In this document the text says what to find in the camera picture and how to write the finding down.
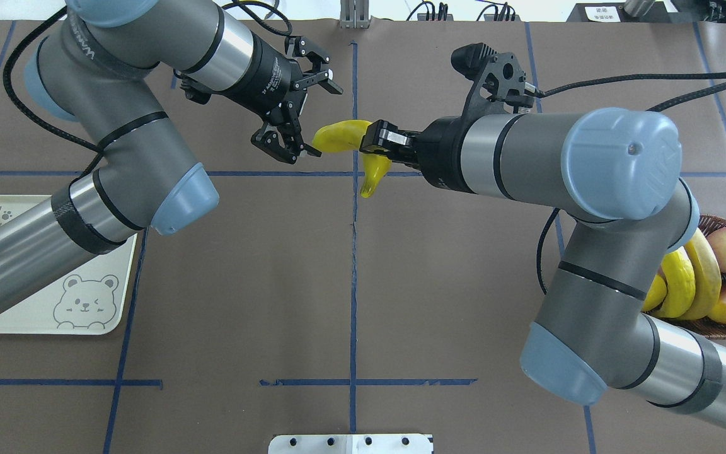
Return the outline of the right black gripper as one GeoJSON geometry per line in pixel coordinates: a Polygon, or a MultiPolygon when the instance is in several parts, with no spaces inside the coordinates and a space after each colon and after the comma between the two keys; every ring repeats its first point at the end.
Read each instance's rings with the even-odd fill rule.
{"type": "Polygon", "coordinates": [[[360,151],[403,166],[417,166],[418,162],[423,177],[433,187],[471,194],[461,170],[465,132],[459,116],[439,118],[421,133],[376,120],[366,127],[360,151]]]}

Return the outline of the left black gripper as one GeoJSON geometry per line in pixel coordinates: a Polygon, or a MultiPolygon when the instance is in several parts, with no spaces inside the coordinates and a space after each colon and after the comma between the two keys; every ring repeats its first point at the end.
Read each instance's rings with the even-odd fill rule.
{"type": "Polygon", "coordinates": [[[310,38],[286,37],[285,55],[254,35],[250,66],[224,90],[224,96],[262,118],[262,126],[251,136],[254,147],[279,163],[294,164],[299,157],[322,153],[303,140],[297,105],[280,103],[290,90],[319,85],[332,95],[342,95],[343,88],[333,78],[330,54],[310,38]],[[299,58],[309,61],[311,69],[301,69],[299,58]]]}

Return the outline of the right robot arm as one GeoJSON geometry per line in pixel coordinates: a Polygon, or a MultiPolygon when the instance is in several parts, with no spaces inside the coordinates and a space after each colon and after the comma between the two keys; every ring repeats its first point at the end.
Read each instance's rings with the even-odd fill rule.
{"type": "Polygon", "coordinates": [[[576,222],[521,368],[577,405],[608,388],[726,428],[726,347],[642,312],[666,253],[700,210],[680,176],[674,123],[619,107],[447,116],[422,132],[380,120],[360,150],[418,168],[433,186],[561,209],[576,222]]]}

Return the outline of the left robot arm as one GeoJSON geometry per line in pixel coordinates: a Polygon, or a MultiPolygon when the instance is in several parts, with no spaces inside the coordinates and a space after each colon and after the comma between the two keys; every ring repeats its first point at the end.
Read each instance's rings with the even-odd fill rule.
{"type": "Polygon", "coordinates": [[[152,227],[170,235],[218,193],[145,78],[167,64],[185,95],[258,115],[251,143],[281,163],[302,137],[308,88],[342,94],[330,55],[291,29],[282,54],[213,1],[67,1],[12,51],[3,86],[31,121],[95,153],[78,178],[0,227],[0,314],[152,227]]]}

